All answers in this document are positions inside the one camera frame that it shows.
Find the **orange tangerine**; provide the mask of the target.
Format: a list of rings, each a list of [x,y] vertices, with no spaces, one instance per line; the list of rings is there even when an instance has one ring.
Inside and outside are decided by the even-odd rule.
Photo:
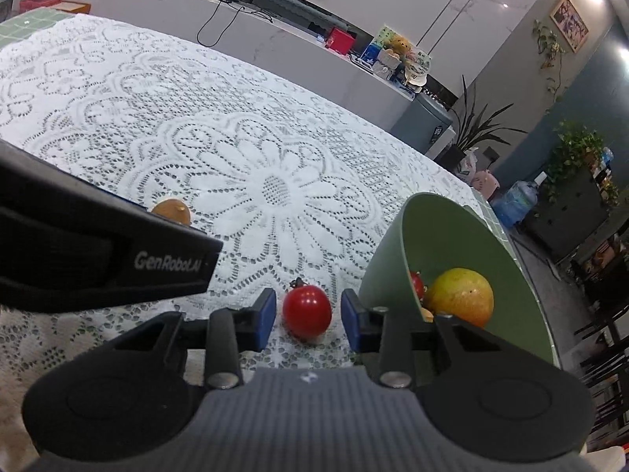
[[[434,315],[431,311],[425,309],[424,307],[420,308],[421,315],[426,322],[432,323],[434,320]]]

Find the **red cherry tomato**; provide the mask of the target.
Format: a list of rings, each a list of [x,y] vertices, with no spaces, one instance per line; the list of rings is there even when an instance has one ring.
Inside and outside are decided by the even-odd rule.
[[[422,301],[422,299],[424,298],[424,293],[425,293],[423,280],[418,272],[410,271],[409,275],[410,275],[410,278],[412,278],[412,284],[413,284],[417,299]]]
[[[301,277],[290,282],[283,300],[283,324],[302,340],[320,338],[331,324],[331,302],[325,292]]]

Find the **orange-green mango back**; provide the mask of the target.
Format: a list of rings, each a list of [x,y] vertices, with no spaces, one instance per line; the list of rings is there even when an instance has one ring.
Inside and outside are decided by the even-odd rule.
[[[429,284],[422,305],[433,315],[450,314],[484,327],[494,313],[494,291],[478,272],[456,267],[441,273]]]

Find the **green colander bowl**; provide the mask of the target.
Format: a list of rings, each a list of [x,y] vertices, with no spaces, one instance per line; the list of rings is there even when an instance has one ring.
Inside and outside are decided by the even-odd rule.
[[[550,332],[526,277],[476,212],[446,197],[409,197],[358,291],[366,307],[455,315],[555,364]]]

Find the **brown longan back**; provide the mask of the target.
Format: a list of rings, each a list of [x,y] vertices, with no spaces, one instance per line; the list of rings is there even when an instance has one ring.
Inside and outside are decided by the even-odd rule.
[[[150,212],[181,225],[191,225],[191,211],[189,207],[177,198],[166,198],[159,201],[150,209]]]

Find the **white lace tablecloth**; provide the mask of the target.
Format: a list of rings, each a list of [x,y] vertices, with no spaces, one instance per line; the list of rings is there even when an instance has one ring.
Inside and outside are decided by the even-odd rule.
[[[404,201],[486,203],[362,118],[177,37],[75,16],[1,48],[1,135],[144,207],[181,199],[224,248],[209,291],[162,302],[203,317],[302,277],[358,286]]]

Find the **blue water jug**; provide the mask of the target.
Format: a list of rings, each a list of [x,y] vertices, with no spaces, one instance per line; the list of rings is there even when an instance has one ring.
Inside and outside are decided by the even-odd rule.
[[[490,204],[505,229],[511,229],[520,223],[536,206],[539,188],[546,179],[547,174],[541,171],[532,181],[516,181]]]

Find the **grey trash bin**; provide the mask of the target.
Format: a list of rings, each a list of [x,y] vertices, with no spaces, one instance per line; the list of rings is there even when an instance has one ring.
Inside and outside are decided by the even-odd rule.
[[[452,117],[438,101],[418,94],[390,133],[413,149],[426,153],[440,134],[452,125]]]

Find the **potted plant by bin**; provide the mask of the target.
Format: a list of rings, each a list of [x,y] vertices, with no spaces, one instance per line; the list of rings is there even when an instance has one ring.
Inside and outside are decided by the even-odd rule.
[[[525,130],[506,126],[500,122],[499,118],[512,108],[512,103],[498,108],[493,113],[488,112],[487,103],[478,109],[476,107],[476,91],[470,90],[465,77],[462,77],[462,84],[463,95],[461,100],[463,101],[463,110],[457,112],[455,109],[452,109],[455,117],[455,138],[436,158],[436,163],[450,173],[456,171],[457,167],[464,160],[467,151],[481,143],[495,142],[509,145],[509,141],[503,138],[501,132],[527,133]]]

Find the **dark cabinet with ivy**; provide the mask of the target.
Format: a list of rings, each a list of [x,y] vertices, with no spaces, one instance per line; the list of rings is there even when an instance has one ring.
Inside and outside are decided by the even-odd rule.
[[[620,190],[612,177],[613,152],[600,133],[562,120],[551,149],[537,203],[524,232],[554,261],[575,253],[608,218]]]

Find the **orange cardboard box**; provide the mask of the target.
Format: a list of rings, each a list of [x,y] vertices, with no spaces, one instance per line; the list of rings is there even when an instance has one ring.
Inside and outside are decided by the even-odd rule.
[[[91,12],[91,4],[75,1],[61,1],[51,6],[51,9],[71,14],[88,14]]]

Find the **white tv console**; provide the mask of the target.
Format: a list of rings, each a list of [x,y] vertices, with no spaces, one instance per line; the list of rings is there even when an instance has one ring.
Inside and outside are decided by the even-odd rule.
[[[219,0],[69,0],[95,16],[212,46],[273,72],[390,130],[413,102],[404,90],[369,74],[290,24]]]

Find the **plush toy gift pile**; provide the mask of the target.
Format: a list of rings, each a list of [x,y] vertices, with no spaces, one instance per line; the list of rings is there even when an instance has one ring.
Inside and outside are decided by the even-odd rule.
[[[357,60],[376,77],[416,94],[427,84],[432,67],[428,53],[387,24],[379,29]]]

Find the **red box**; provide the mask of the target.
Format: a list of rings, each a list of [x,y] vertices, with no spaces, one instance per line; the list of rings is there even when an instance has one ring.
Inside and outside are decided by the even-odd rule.
[[[332,28],[325,39],[325,48],[340,55],[347,55],[354,43],[355,37],[352,34],[339,28]]]

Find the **framed wall picture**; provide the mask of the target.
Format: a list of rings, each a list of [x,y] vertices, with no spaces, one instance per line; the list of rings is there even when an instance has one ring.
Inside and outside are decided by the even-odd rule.
[[[572,0],[559,0],[549,17],[568,43],[570,50],[577,53],[587,41],[590,30]]]

